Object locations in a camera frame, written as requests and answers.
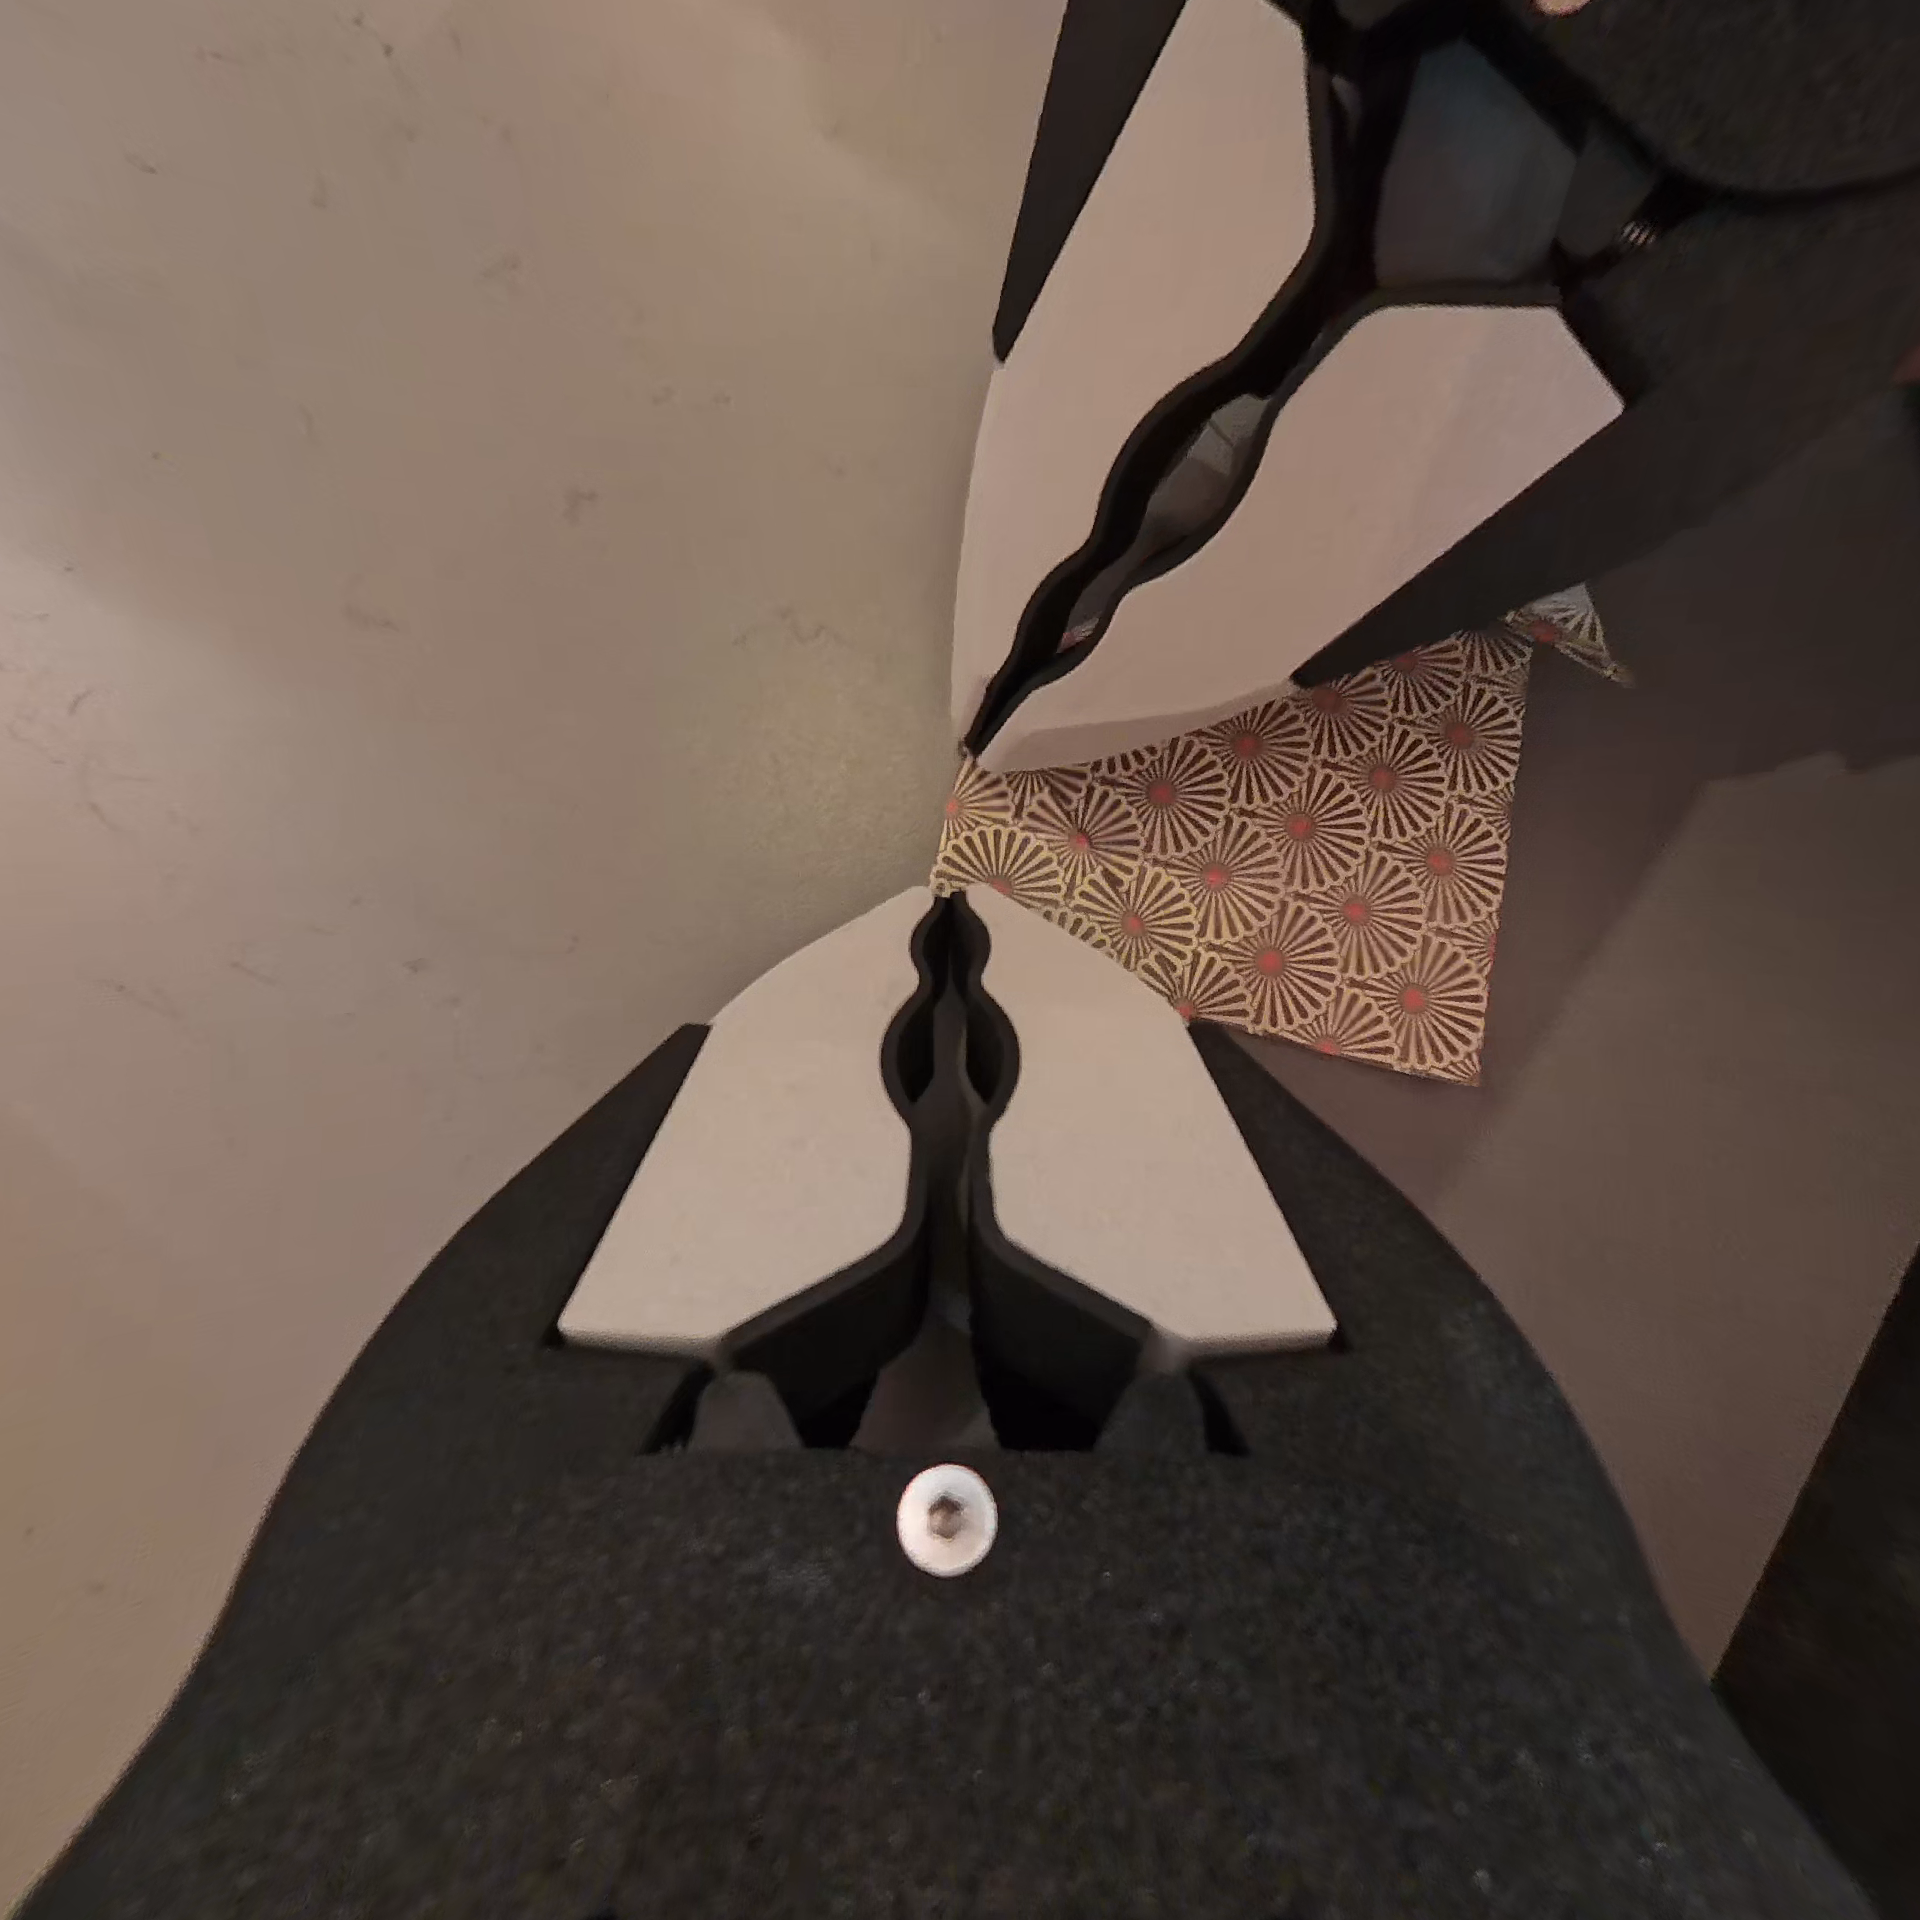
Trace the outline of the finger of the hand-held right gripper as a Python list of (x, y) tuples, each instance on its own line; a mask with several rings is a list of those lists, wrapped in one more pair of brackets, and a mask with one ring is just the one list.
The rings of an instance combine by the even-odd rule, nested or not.
[(1255, 0), (1068, 4), (999, 309), (958, 577), (958, 740), (1160, 740), (1255, 707), (1288, 668), (1251, 637), (1061, 656), (1078, 564), (1122, 537), (1122, 489), (1216, 417), (1204, 373), (1311, 240), (1310, 40)]
[(1381, 308), (1278, 402), (1247, 489), (976, 747), (1073, 768), (1295, 690), (1320, 649), (1619, 419), (1559, 308)]

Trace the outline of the gold patterned origami paper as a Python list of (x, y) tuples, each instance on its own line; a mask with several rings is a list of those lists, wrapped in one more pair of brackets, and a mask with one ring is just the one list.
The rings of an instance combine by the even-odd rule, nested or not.
[(1630, 668), (1588, 586), (1083, 768), (958, 762), (932, 891), (1004, 891), (1187, 1022), (1479, 1085), (1527, 679)]

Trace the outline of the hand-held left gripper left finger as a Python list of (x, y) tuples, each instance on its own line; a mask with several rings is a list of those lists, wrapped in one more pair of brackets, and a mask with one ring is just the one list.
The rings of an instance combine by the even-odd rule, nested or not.
[(932, 1029), (951, 913), (901, 887), (740, 987), (698, 1038), (556, 1345), (763, 1380), (849, 1450), (932, 1303)]

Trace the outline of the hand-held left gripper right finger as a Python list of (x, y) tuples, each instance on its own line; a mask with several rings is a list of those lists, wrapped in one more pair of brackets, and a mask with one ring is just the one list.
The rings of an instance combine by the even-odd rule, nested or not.
[(956, 1000), (971, 1340), (1005, 1450), (1089, 1450), (1142, 1374), (1336, 1345), (1251, 1140), (1142, 976), (971, 887)]

